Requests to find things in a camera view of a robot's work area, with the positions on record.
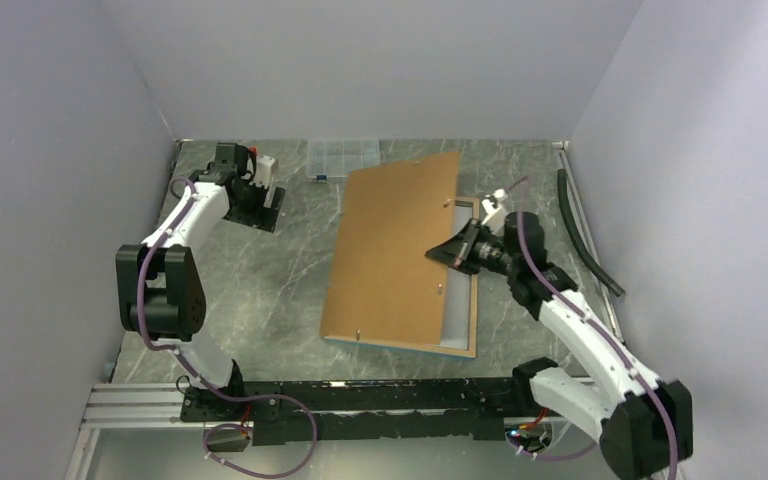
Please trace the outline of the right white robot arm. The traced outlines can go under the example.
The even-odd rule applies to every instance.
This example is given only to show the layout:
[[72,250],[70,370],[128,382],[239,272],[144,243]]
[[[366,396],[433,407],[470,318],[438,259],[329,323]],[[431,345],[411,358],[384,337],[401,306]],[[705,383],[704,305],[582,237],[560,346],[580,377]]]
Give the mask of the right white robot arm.
[[560,339],[592,383],[541,357],[512,371],[510,401],[524,415],[545,408],[585,433],[619,479],[675,479],[693,454],[690,391],[645,366],[598,318],[577,283],[548,258],[537,216],[509,213],[492,229],[470,220],[425,253],[460,273],[505,277],[513,299]]

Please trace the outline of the wooden picture frame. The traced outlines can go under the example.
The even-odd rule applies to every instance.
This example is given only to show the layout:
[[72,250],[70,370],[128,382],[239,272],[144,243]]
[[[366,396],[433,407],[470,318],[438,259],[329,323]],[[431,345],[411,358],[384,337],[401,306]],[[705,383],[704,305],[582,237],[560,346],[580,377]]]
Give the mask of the wooden picture frame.
[[459,197],[437,213],[377,202],[343,215],[338,228],[320,335],[327,340],[473,358],[478,280],[471,280],[469,349],[440,347],[447,270],[425,257],[478,213]]

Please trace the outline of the brown frame backing board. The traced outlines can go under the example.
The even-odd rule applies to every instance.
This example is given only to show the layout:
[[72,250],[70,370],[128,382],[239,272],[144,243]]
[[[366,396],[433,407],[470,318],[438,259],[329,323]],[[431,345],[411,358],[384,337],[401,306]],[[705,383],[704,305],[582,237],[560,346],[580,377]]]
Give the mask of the brown frame backing board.
[[446,152],[349,175],[322,337],[441,340],[447,269],[425,253],[453,234],[459,163],[458,153]]

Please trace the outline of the hot air balloon photo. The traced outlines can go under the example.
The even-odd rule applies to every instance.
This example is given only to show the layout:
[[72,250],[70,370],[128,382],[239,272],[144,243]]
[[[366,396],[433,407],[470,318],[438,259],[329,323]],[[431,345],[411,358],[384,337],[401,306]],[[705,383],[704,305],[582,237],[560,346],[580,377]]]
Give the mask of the hot air balloon photo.
[[468,350],[471,315],[471,280],[468,274],[447,270],[440,347]]

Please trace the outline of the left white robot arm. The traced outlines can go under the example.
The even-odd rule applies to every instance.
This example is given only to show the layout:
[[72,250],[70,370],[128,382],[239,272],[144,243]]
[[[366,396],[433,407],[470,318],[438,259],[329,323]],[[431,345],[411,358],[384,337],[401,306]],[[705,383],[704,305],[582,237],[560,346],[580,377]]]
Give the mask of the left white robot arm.
[[246,406],[237,362],[205,330],[207,299],[197,256],[214,227],[237,223],[275,229],[286,194],[275,183],[278,162],[254,147],[220,142],[206,166],[168,184],[177,203],[138,244],[115,256],[118,311],[125,330],[145,347],[173,356],[193,386],[207,391],[207,407],[223,420]]

